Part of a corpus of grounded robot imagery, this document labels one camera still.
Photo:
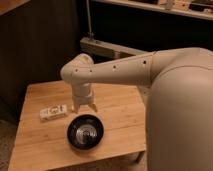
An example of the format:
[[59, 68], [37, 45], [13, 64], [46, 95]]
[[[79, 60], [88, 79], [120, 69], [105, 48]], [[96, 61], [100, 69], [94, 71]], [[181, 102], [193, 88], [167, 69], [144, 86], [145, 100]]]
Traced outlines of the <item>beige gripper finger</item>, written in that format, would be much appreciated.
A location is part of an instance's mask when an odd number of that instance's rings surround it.
[[92, 104], [90, 105], [90, 107], [91, 107], [95, 112], [98, 111], [96, 104], [92, 103]]
[[78, 110], [79, 110], [79, 106], [76, 105], [76, 104], [74, 104], [74, 105], [73, 105], [73, 112], [74, 112], [74, 113], [78, 113]]

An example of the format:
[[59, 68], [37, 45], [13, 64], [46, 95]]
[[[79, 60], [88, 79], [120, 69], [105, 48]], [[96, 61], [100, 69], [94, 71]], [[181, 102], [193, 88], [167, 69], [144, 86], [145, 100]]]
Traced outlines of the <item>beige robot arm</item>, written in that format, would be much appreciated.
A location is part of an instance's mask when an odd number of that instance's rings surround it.
[[147, 171], [213, 171], [213, 51], [160, 50], [99, 64], [81, 53], [60, 75], [75, 109], [93, 102], [93, 83], [146, 87]]

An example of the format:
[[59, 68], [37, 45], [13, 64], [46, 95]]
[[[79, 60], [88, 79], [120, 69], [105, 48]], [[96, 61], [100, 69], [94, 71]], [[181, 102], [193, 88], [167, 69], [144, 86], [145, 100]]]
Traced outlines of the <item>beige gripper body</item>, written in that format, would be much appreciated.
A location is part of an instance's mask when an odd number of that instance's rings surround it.
[[75, 105], [89, 105], [94, 102], [94, 93], [90, 83], [72, 86], [72, 99]]

